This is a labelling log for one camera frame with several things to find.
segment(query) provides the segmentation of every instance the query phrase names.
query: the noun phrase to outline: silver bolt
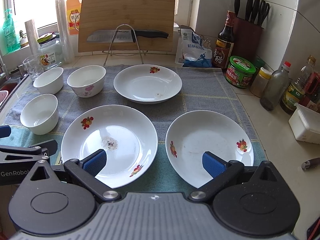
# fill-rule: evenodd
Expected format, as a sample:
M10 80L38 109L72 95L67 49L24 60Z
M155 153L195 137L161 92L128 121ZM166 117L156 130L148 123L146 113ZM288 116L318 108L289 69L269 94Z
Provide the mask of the silver bolt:
M106 199L114 199L119 196L119 193L114 190L108 190L102 194L102 196Z
M206 194L203 191L194 191L190 194L193 199L203 199Z

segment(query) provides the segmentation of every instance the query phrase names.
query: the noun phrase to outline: countertop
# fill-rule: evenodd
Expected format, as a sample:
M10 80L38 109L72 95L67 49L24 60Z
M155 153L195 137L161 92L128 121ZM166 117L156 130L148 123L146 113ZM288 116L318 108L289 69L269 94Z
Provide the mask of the countertop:
M162 66L180 66L174 63L175 55L146 54L143 55L145 64L155 64ZM66 64L63 67L82 67L86 65L102 65L105 55L93 55L76 57L75 62ZM107 65L137 65L141 64L139 56L117 57L109 56ZM30 79L22 84L16 94L7 103L0 113L0 121L3 120L11 108L12 104L21 96ZM233 87L236 95L246 110L262 146L270 160L284 177L289 187L300 203L300 217L294 229L294 234L298 239L306 239L306 230L320 216L320 168L303 171L301 164L312 158L320 157L320 145L296 141L288 120L290 116L286 114L280 106L275 110L266 111L259 103L259 98L254 96L249 89L238 89ZM7 190L0 189L0 199L10 199L10 195L15 189L6 186ZM7 229L7 236L10 235L11 226L5 221L7 208L0 204L0 218Z

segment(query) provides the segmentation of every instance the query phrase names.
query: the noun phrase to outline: dark red knife block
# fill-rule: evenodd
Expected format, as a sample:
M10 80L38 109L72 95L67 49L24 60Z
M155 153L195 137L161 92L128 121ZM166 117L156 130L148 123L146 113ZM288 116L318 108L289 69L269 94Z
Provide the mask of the dark red knife block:
M231 55L243 57L252 62L260 42L263 28L236 17L233 25L235 44Z

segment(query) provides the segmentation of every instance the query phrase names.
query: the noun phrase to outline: dirty plate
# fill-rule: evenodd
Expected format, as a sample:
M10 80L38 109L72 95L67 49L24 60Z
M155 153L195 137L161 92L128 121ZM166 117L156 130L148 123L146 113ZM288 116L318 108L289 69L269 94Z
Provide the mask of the dirty plate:
M229 117L213 111L191 111L170 125L165 137L167 156L176 172L199 188L212 177L202 166L202 155L210 151L225 161L253 165L253 148L244 130Z
M128 106L99 106L81 114L62 139L61 158L82 160L98 149L107 164L96 176L112 188L139 178L156 156L158 137L151 121Z
M157 65L136 65L122 70L113 86L123 97L139 104L157 104L179 93L181 78L174 71Z

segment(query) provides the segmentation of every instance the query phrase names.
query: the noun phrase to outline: cutting board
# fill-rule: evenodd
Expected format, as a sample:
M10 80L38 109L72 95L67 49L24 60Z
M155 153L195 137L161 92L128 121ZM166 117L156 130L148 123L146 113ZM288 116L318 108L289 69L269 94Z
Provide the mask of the cutting board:
M141 50L172 51L175 0L82 0L78 52L108 50L110 43L87 42L97 30L129 24L137 30L169 33L167 39L137 37ZM137 50L133 42L113 43L112 50Z

